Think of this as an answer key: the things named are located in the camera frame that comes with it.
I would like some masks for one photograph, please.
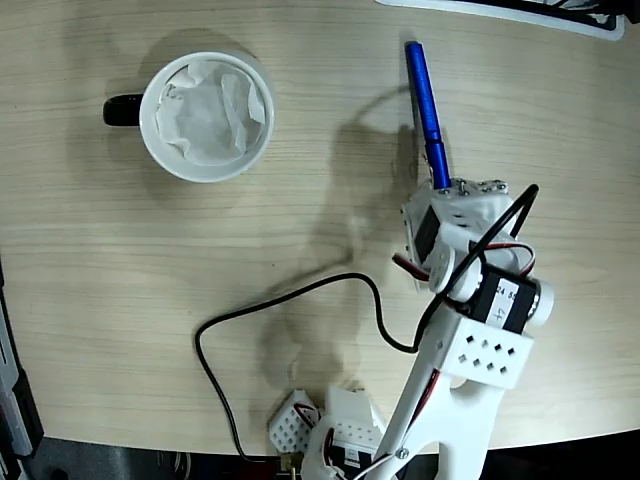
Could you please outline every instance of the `black mug handle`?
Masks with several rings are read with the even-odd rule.
[[[112,127],[137,127],[140,125],[142,94],[118,95],[102,107],[102,119]]]

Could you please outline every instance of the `coffee filter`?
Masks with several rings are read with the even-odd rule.
[[[264,101],[253,79],[238,68],[203,60],[167,82],[156,122],[161,139],[185,161],[223,165],[241,158],[263,134]]]

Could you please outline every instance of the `robotic arm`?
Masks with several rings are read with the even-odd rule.
[[[450,189],[423,185],[403,208],[410,258],[396,262],[415,267],[407,270],[419,290],[448,294],[422,327],[418,357],[376,452],[379,466],[367,480],[392,478],[433,442],[440,443],[438,480],[477,479],[482,472],[500,401],[533,346],[523,329],[542,325],[553,307],[552,288],[532,276],[533,249],[515,238],[517,219],[489,238],[447,288],[473,246],[515,205],[507,192],[500,181],[454,179]],[[466,382],[452,388],[455,377]]]

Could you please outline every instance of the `black cable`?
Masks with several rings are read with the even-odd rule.
[[[424,331],[431,320],[431,317],[436,312],[438,307],[442,304],[442,302],[447,298],[447,295],[453,288],[453,286],[460,280],[460,277],[467,271],[467,269],[471,266],[471,264],[482,254],[482,252],[487,248],[487,245],[491,243],[494,237],[500,233],[500,231],[511,221],[516,214],[522,210],[522,213],[518,216],[518,220],[516,221],[516,225],[514,226],[513,231],[517,234],[520,230],[520,227],[524,223],[529,214],[529,210],[531,210],[531,206],[538,195],[538,191],[540,188],[537,185],[530,185],[523,193],[520,195],[515,202],[511,204],[507,210],[496,220],[496,222],[491,225],[491,228],[487,230],[487,232],[482,236],[482,238],[475,244],[475,246],[469,251],[469,253],[462,259],[460,264],[456,267],[456,269],[451,274],[451,278],[445,285],[444,289],[438,293],[427,309],[422,314],[420,318],[420,322],[418,323],[418,327],[416,328],[416,334],[413,339],[412,345],[412,353],[418,351],[420,347],[420,342],[422,341],[422,336],[424,335]]]
[[[229,429],[231,430],[231,436],[233,438],[233,443],[238,451],[240,457],[247,462],[264,462],[261,459],[254,459],[247,456],[242,449],[242,444],[240,443],[240,436],[238,434],[238,427],[236,425],[235,417],[233,415],[233,410],[231,410],[231,406],[229,405],[229,401],[222,390],[222,387],[218,383],[211,367],[207,363],[207,359],[205,358],[204,351],[202,349],[202,335],[209,328],[222,323],[227,320],[231,320],[233,318],[242,317],[245,315],[249,315],[252,313],[259,312],[261,310],[265,310],[267,308],[274,307],[276,305],[280,305],[281,303],[292,300],[296,297],[304,295],[312,290],[315,290],[320,287],[324,287],[325,285],[329,285],[331,283],[340,282],[342,280],[361,280],[367,284],[367,286],[371,289],[373,294],[373,301],[375,306],[375,315],[376,315],[376,324],[378,326],[378,330],[380,331],[380,335],[382,338],[393,348],[399,350],[403,353],[417,353],[418,348],[420,346],[420,341],[422,340],[422,336],[424,334],[424,330],[427,327],[429,320],[438,309],[438,307],[442,304],[442,302],[446,299],[446,296],[449,294],[453,286],[458,282],[460,277],[467,271],[469,266],[483,253],[486,247],[491,243],[494,237],[500,233],[500,231],[511,221],[511,219],[518,214],[522,210],[522,213],[518,215],[518,219],[514,228],[512,229],[512,236],[515,237],[522,227],[522,224],[526,220],[526,217],[531,210],[531,206],[535,201],[536,196],[538,195],[539,188],[537,185],[530,185],[523,193],[520,195],[515,202],[502,214],[502,216],[487,230],[487,232],[482,236],[480,241],[475,244],[475,246],[469,251],[469,253],[462,259],[460,264],[453,271],[451,278],[447,282],[447,285],[444,287],[442,292],[438,293],[434,299],[431,301],[427,309],[422,314],[420,318],[420,322],[418,323],[418,327],[416,328],[415,337],[413,339],[413,345],[407,346],[404,345],[397,340],[395,340],[387,331],[384,325],[384,318],[382,316],[382,302],[380,300],[380,292],[378,291],[378,287],[376,284],[369,278],[367,275],[362,273],[341,273],[338,275],[334,275],[328,278],[324,278],[317,282],[314,282],[306,287],[302,287],[298,290],[295,290],[291,293],[287,293],[286,295],[282,295],[281,297],[275,298],[273,300],[269,300],[267,302],[259,303],[257,305],[253,305],[251,307],[242,308],[240,310],[236,310],[234,312],[226,313],[219,317],[208,320],[203,323],[195,333],[194,336],[194,344],[196,349],[196,354],[198,356],[198,360],[202,365],[207,377],[211,381],[213,388],[218,394],[218,398],[220,399],[220,403],[222,403],[222,407],[224,408],[225,414],[227,416],[227,421],[229,422]]]
[[[269,300],[267,302],[259,303],[257,305],[253,305],[251,307],[241,308],[240,310],[236,310],[235,312],[226,313],[226,314],[221,315],[219,317],[213,318],[213,319],[203,323],[202,325],[200,325],[200,327],[196,331],[196,334],[194,336],[194,343],[195,343],[196,354],[198,356],[198,360],[200,360],[200,364],[202,365],[202,368],[204,369],[205,373],[207,374],[207,377],[209,377],[209,380],[211,381],[211,384],[213,385],[213,388],[216,390],[216,393],[218,394],[218,397],[220,398],[220,403],[222,403],[222,407],[224,408],[225,414],[227,415],[227,420],[229,422],[229,428],[231,430],[231,436],[233,437],[233,443],[235,444],[235,447],[236,447],[236,450],[238,451],[238,454],[240,455],[240,457],[243,460],[246,460],[248,462],[263,462],[264,461],[264,460],[258,460],[258,459],[254,459],[254,458],[251,458],[251,457],[247,456],[244,453],[244,450],[242,449],[242,445],[240,443],[240,437],[238,435],[238,427],[236,425],[235,417],[233,415],[233,411],[231,410],[231,406],[229,405],[229,401],[227,400],[227,397],[225,396],[224,392],[222,391],[222,387],[218,383],[218,380],[216,379],[215,375],[213,374],[213,371],[211,370],[211,367],[209,367],[209,364],[207,363],[207,359],[204,356],[204,351],[202,350],[202,341],[201,341],[202,335],[209,328],[211,328],[214,325],[217,325],[219,323],[222,323],[222,322],[224,322],[226,320],[231,320],[233,318],[242,317],[242,316],[245,316],[245,315],[249,315],[251,313],[259,312],[261,310],[265,310],[267,308],[274,307],[276,305],[279,305],[281,303],[284,303],[284,302],[292,300],[292,299],[294,299],[296,297],[299,297],[300,295],[304,295],[305,293],[308,293],[308,292],[310,292],[312,290],[315,290],[317,288],[324,287],[325,285],[329,285],[330,283],[340,282],[342,280],[361,280],[364,283],[366,283],[367,286],[371,289],[371,292],[373,293],[373,301],[374,301],[374,305],[375,305],[375,314],[376,314],[376,323],[378,325],[378,330],[380,331],[380,335],[382,335],[382,338],[389,345],[391,345],[393,348],[395,348],[396,350],[400,350],[401,352],[404,352],[404,353],[415,353],[412,347],[409,347],[407,345],[403,345],[402,343],[396,341],[389,334],[389,332],[387,331],[386,327],[384,326],[384,319],[382,317],[382,302],[380,301],[380,292],[378,291],[378,287],[373,282],[373,280],[371,280],[371,278],[369,278],[368,276],[366,276],[366,275],[364,275],[362,273],[341,273],[339,275],[334,275],[332,277],[324,278],[324,279],[319,280],[319,281],[317,281],[315,283],[307,285],[306,287],[302,287],[302,288],[300,288],[298,290],[295,290],[295,291],[293,291],[291,293],[287,293],[286,295],[282,295],[281,297],[275,298],[273,300]]]

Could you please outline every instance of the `wooden table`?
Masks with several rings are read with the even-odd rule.
[[[0,252],[49,436],[232,452],[194,329],[338,271],[371,275],[409,341],[429,297],[389,258],[417,181],[411,38],[454,173],[542,188],[524,235],[556,307],[492,445],[640,427],[640,28],[609,43],[369,0],[25,0],[0,19]],[[135,129],[104,126],[101,107],[210,49],[255,55],[279,109],[258,167],[195,185],[156,166]],[[204,342],[254,454],[271,451],[265,425],[292,388],[363,386],[390,414],[413,361],[383,343],[355,283]]]

